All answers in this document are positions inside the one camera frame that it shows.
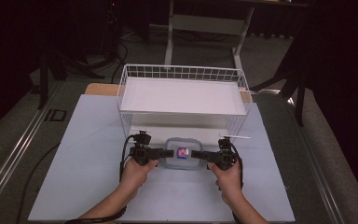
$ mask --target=dark background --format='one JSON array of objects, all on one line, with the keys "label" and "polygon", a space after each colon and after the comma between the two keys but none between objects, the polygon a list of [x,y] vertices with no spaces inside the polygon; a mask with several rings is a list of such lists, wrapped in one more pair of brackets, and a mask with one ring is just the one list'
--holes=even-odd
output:
[{"label": "dark background", "polygon": [[[133,27],[145,40],[148,23],[168,21],[168,1],[115,2],[122,6],[118,21]],[[28,75],[39,66],[41,42],[48,41],[82,62],[88,53],[111,50],[103,42],[108,21],[105,3],[0,1],[0,118],[33,87]],[[217,10],[212,5],[194,7],[184,2],[177,8],[227,15],[223,7]],[[242,17],[241,12],[239,8],[228,14]],[[309,16],[304,15],[300,10],[260,8],[249,31],[265,38],[296,37],[280,72],[297,69],[307,75],[307,87],[313,90],[358,180],[358,1],[316,1]]]}]

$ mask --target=white table surface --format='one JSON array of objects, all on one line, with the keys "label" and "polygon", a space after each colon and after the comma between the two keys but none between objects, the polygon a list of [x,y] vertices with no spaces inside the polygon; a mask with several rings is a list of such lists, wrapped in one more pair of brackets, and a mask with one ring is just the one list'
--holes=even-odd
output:
[{"label": "white table surface", "polygon": [[[79,217],[116,188],[125,141],[116,100],[115,96],[81,95],[29,220]],[[239,135],[251,137],[234,142],[243,159],[242,191],[247,199],[267,221],[294,221],[256,104]],[[231,211],[214,181],[206,166],[184,171],[160,165],[119,222],[231,222]]]}]

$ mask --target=wooden edge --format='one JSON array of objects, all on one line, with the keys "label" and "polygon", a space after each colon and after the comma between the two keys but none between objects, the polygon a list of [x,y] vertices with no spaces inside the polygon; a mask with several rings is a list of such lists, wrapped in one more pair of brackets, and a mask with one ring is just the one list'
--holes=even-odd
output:
[{"label": "wooden edge", "polygon": [[117,96],[118,84],[90,83],[85,94],[88,95],[110,95]]}]

